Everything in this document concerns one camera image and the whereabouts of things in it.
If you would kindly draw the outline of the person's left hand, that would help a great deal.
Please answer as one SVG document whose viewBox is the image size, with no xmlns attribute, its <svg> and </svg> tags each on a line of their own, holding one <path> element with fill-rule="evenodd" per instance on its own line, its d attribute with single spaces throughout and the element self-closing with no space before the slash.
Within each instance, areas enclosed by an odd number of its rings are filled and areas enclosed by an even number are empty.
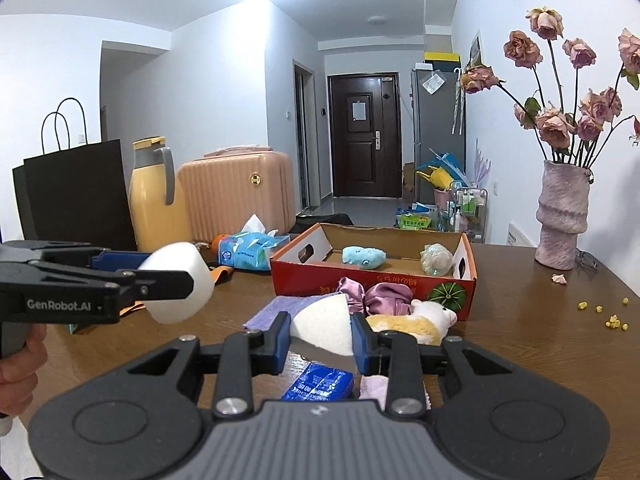
<svg viewBox="0 0 640 480">
<path fill-rule="evenodd" d="M 47 363 L 47 326 L 32 326 L 25 347 L 1 360 L 0 410 L 8 416 L 21 415 L 34 400 L 38 372 Z"/>
</svg>

